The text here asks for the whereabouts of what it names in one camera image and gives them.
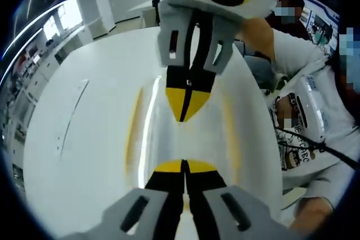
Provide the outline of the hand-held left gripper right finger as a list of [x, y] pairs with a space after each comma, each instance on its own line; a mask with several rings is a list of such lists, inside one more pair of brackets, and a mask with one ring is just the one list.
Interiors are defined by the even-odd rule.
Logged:
[[200, 239], [302, 239], [276, 222], [261, 200], [236, 185], [227, 185], [213, 165], [186, 160], [184, 173]]

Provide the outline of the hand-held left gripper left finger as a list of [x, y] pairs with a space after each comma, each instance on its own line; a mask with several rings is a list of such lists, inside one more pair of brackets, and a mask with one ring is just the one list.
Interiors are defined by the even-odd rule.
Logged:
[[174, 239], [183, 207], [184, 160], [158, 165], [144, 188], [109, 206], [100, 223], [62, 239]]

